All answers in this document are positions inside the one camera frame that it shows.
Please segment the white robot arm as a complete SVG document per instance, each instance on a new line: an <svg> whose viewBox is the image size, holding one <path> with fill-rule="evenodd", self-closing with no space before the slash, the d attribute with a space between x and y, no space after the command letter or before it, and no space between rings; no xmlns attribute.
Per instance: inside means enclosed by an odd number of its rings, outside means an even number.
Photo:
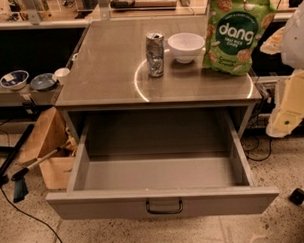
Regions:
<svg viewBox="0 0 304 243"><path fill-rule="evenodd" d="M288 19L279 48L282 63L292 67L293 72L274 96L276 106L265 132L271 137L283 138L304 118L304 0Z"/></svg>

